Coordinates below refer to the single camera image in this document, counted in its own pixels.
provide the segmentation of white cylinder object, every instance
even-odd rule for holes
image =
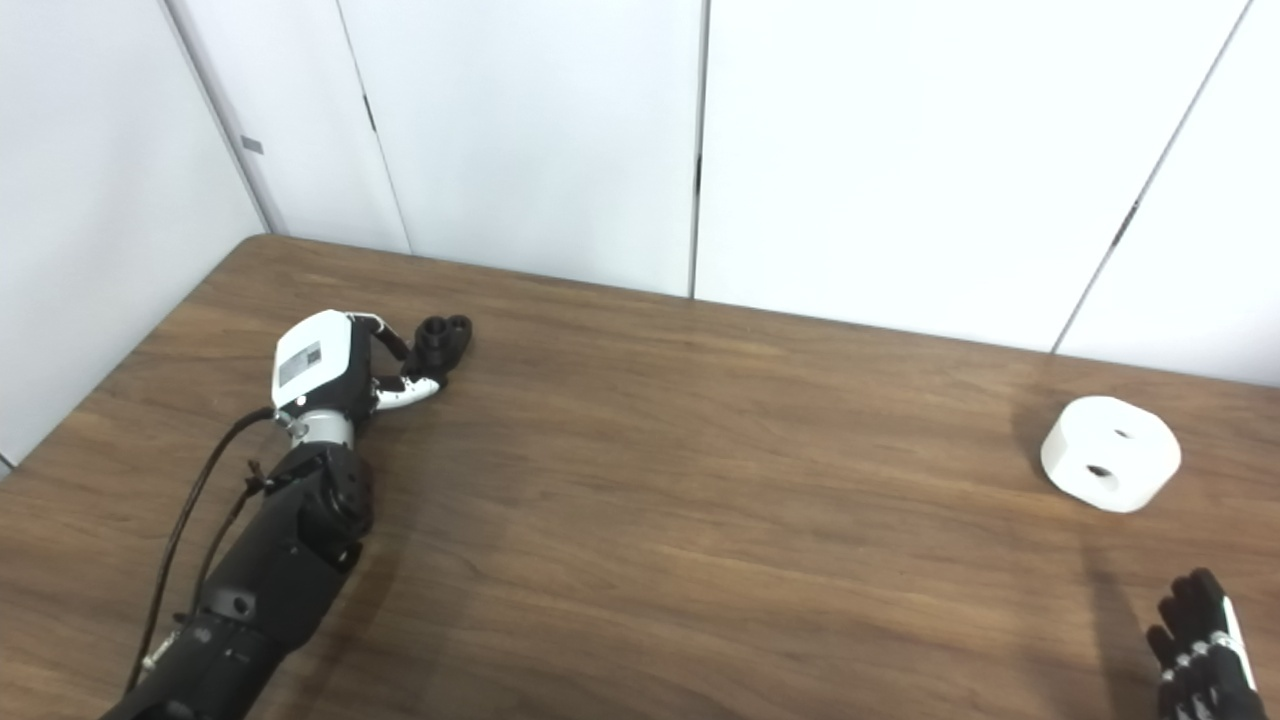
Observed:
[[[1041,462],[1059,489],[1110,512],[1144,507],[1181,461],[1164,420],[1103,396],[1071,401],[1041,446]]]

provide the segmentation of white wall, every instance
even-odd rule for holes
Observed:
[[[712,3],[696,296],[1048,350],[1242,6]]]
[[[262,232],[156,0],[0,0],[0,452]]]
[[[687,292],[701,0],[342,8],[417,252]]]
[[[408,252],[337,3],[170,4],[273,229]]]
[[[1280,386],[1280,0],[1253,0],[1061,351]]]

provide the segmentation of robotic hand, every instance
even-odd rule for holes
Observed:
[[[1244,638],[1213,574],[1199,569],[1160,601],[1165,625],[1147,630],[1160,661],[1160,720],[1267,720]]]
[[[374,375],[372,340],[402,361]],[[435,395],[471,340],[471,322],[428,318],[412,350],[378,315],[317,313],[275,347],[273,406],[237,421],[196,478],[160,564],[138,659],[124,697],[104,720],[239,720],[284,657],[315,634],[360,560],[374,523],[372,488],[356,434],[375,414]],[[246,427],[274,419],[293,447],[266,475],[255,468],[205,556],[189,611],[147,655],[174,547],[227,445]],[[252,495],[262,506],[207,573],[218,539]],[[148,674],[141,679],[142,670]]]

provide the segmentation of black cable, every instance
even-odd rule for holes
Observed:
[[[223,451],[230,445],[236,436],[241,434],[244,428],[259,423],[262,420],[270,420],[275,416],[275,410],[271,407],[260,407],[248,415],[244,415],[236,424],[227,430],[223,439],[218,442],[214,451],[209,455],[209,460],[205,461],[205,466],[196,475],[196,482],[191,486],[191,492],[187,493],[187,502],[182,506],[182,511],[178,512],[178,520],[173,525],[173,532],[169,533],[169,542],[164,546],[164,555],[160,557],[160,571],[156,573],[155,589],[151,591],[151,606],[147,609],[147,620],[142,629],[142,642],[138,643],[138,653],[133,659],[133,666],[129,669],[129,679],[124,684],[124,692],[128,694],[138,684],[138,676],[142,674],[142,660],[147,656],[147,650],[151,647],[151,634],[156,629],[156,618],[160,615],[160,601],[164,598],[164,585],[169,579],[169,566],[173,564],[174,551],[178,550],[178,541],[182,538],[182,530],[187,527],[187,519],[191,518],[191,511],[196,506],[196,501],[200,500],[201,491],[205,489],[205,483],[209,480],[209,474],[212,473],[214,465],[218,464],[218,459],[221,457]]]
[[[218,533],[214,534],[214,541],[209,544],[209,550],[205,551],[205,559],[200,562],[200,573],[196,574],[196,589],[191,593],[191,606],[187,610],[187,618],[195,618],[196,610],[200,609],[200,591],[205,587],[205,578],[209,577],[209,568],[214,564],[214,556],[218,555],[218,546],[221,544],[223,538],[227,536],[227,530],[232,529],[232,525],[236,524],[236,518],[239,518],[239,514],[244,510],[244,503],[248,502],[248,498],[261,492],[264,487],[265,486],[259,477],[247,478],[244,480],[244,489],[241,492],[239,497],[236,498],[232,509],[227,512],[227,518],[223,519],[221,527],[219,527]]]

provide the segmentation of wood grain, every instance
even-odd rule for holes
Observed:
[[[1153,717],[1142,629],[1196,565],[1280,707],[1276,391],[260,237],[0,483],[0,716],[115,700],[192,475],[324,307],[476,340],[361,439],[365,560],[255,717]],[[1038,469],[1089,393],[1183,442],[1139,514]],[[168,610],[284,446],[228,452]]]

